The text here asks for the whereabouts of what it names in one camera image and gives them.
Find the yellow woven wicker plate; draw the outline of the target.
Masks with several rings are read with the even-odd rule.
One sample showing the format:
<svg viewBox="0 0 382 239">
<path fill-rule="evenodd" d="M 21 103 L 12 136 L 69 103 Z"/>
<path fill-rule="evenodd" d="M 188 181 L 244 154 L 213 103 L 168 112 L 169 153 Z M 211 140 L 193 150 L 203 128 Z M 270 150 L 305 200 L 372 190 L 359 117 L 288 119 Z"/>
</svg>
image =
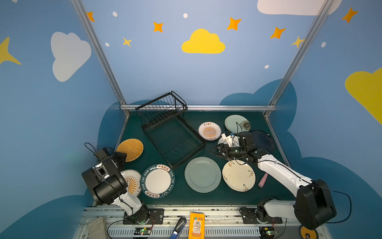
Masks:
<svg viewBox="0 0 382 239">
<path fill-rule="evenodd" d="M 141 140 L 136 138 L 127 139 L 119 144 L 116 151 L 126 154 L 125 162 L 136 160 L 144 150 L 144 145 Z"/>
</svg>

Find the white plate orange sunburst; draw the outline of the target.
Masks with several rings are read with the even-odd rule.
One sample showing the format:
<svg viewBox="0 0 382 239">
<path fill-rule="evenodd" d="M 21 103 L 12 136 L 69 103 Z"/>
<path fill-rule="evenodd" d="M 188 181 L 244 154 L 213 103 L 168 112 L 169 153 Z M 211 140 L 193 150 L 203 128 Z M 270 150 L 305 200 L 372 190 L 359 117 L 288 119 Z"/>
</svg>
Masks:
<svg viewBox="0 0 382 239">
<path fill-rule="evenodd" d="M 208 141 L 215 141 L 222 134 L 220 126 L 210 121 L 202 123 L 198 128 L 198 132 L 203 139 Z"/>
</svg>

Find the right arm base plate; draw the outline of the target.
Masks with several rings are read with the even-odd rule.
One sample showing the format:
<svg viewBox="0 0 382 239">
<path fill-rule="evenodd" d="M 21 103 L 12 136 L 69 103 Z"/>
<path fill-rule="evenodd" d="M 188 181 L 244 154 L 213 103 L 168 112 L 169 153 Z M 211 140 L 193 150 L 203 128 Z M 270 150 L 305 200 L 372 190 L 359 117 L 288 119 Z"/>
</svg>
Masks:
<svg viewBox="0 0 382 239">
<path fill-rule="evenodd" d="M 263 208 L 241 207 L 239 213 L 244 224 L 282 224 L 280 217 L 270 217 Z"/>
</svg>

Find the large plain green plate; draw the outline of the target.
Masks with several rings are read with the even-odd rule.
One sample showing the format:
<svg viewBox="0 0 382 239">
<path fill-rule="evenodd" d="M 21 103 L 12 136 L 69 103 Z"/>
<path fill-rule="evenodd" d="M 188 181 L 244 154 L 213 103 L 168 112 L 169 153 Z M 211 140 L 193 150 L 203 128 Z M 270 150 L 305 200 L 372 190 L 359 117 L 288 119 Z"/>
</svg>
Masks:
<svg viewBox="0 0 382 239">
<path fill-rule="evenodd" d="M 219 165 L 208 157 L 192 159 L 185 169 L 185 180 L 188 186 L 199 193 L 214 191 L 220 185 L 221 178 Z"/>
</svg>

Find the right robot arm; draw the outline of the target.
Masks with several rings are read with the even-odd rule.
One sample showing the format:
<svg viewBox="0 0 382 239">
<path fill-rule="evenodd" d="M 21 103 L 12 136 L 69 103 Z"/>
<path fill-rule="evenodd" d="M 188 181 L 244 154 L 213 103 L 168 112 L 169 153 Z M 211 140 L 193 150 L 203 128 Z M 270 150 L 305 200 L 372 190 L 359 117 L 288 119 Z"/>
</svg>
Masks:
<svg viewBox="0 0 382 239">
<path fill-rule="evenodd" d="M 315 230 L 336 217 L 336 208 L 328 185 L 312 180 L 281 163 L 272 154 L 273 138 L 266 132 L 254 130 L 234 135 L 222 135 L 225 143 L 210 152 L 229 162 L 243 160 L 251 163 L 284 185 L 295 197 L 294 201 L 269 200 L 257 205 L 255 212 L 260 222 L 279 217 L 297 220 L 305 228 Z"/>
</svg>

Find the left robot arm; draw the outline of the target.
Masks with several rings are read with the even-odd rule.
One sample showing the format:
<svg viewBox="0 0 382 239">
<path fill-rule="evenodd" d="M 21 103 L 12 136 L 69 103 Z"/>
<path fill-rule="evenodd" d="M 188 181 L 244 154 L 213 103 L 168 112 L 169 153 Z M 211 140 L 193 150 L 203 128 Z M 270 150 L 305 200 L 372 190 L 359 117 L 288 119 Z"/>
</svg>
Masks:
<svg viewBox="0 0 382 239">
<path fill-rule="evenodd" d="M 96 164 L 82 173 L 82 178 L 93 197 L 100 205 L 117 205 L 125 211 L 132 224 L 146 224 L 150 210 L 138 197 L 128 192 L 128 183 L 123 178 L 108 148 L 94 152 Z"/>
</svg>

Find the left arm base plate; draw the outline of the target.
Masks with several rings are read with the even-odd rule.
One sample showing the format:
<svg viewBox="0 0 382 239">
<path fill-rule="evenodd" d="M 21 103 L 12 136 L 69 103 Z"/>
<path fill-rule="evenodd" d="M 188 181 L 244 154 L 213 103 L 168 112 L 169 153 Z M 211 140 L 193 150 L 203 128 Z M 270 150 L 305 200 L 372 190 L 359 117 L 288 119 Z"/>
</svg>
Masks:
<svg viewBox="0 0 382 239">
<path fill-rule="evenodd" d="M 137 212 L 133 216 L 124 213 L 124 225 L 162 225 L 164 219 L 164 209 L 153 208 L 143 212 Z"/>
</svg>

